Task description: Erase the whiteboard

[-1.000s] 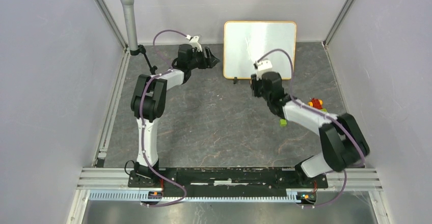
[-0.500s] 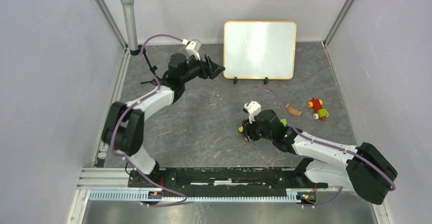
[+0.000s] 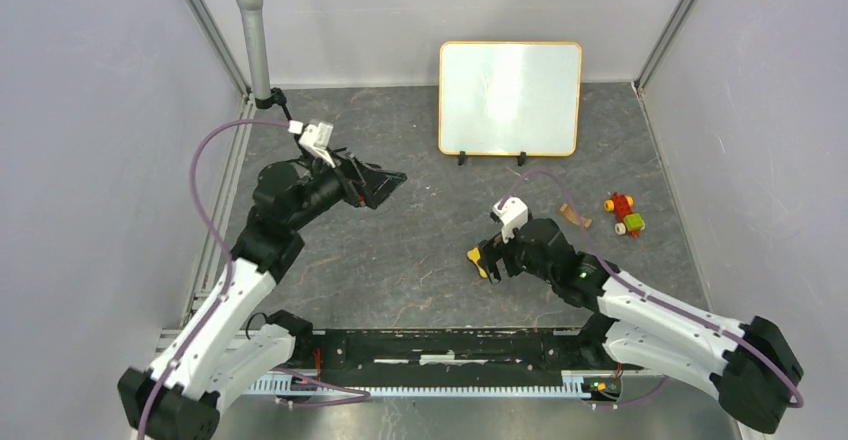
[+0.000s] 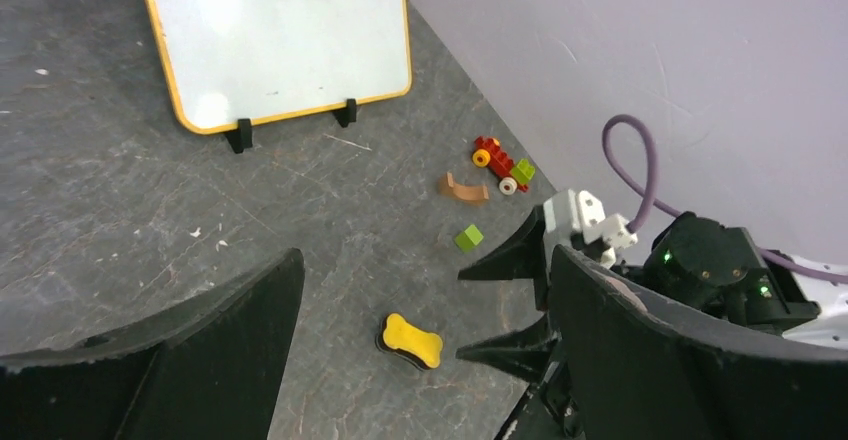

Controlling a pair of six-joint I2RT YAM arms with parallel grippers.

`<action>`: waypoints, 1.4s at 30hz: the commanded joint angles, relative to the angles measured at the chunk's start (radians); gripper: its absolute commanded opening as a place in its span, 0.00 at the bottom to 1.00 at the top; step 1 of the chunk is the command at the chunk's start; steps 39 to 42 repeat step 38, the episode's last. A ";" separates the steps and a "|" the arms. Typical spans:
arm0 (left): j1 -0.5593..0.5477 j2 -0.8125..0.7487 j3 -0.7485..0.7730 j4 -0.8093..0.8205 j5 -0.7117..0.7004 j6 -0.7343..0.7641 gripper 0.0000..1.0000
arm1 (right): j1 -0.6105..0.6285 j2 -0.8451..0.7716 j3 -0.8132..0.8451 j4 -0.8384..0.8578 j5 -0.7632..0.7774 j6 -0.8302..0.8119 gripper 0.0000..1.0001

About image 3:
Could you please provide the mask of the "yellow-framed whiteboard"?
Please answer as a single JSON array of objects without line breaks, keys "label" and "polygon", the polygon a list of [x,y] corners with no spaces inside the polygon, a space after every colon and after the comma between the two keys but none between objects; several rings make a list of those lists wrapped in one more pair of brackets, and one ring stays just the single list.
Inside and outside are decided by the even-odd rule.
[{"label": "yellow-framed whiteboard", "polygon": [[457,157],[572,155],[582,54],[571,41],[444,43],[438,75],[440,152]]}]

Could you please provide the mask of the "yellow bone-shaped eraser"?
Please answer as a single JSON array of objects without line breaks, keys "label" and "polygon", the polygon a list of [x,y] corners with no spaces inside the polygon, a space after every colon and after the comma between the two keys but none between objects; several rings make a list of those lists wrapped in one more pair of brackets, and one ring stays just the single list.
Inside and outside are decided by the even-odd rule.
[{"label": "yellow bone-shaped eraser", "polygon": [[480,278],[486,280],[489,279],[489,274],[484,268],[484,264],[482,262],[482,254],[478,247],[470,249],[466,253],[466,258],[472,263]]}]

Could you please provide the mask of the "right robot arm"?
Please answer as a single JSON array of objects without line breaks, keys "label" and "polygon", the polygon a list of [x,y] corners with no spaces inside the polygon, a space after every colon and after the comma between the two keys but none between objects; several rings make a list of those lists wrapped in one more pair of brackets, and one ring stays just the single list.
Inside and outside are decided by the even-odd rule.
[{"label": "right robot arm", "polygon": [[803,368],[774,322],[722,317],[664,294],[575,249],[551,219],[498,233],[469,257],[490,280],[529,274],[565,303],[591,311],[595,330],[577,342],[591,368],[613,361],[654,370],[706,393],[763,434],[775,433],[786,411],[802,405]]}]

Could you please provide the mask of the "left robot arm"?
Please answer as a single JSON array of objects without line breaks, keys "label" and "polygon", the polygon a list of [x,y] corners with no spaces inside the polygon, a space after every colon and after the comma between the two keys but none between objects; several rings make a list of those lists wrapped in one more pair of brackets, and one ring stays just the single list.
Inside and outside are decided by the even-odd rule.
[{"label": "left robot arm", "polygon": [[300,229],[340,202],[375,209],[406,179],[352,155],[332,153],[299,173],[292,160],[263,168],[253,207],[224,272],[177,338],[146,369],[118,381],[127,421],[140,438],[209,439],[234,401],[260,377],[314,354],[308,324],[270,322],[236,350],[234,336],[280,283],[304,247]]}]

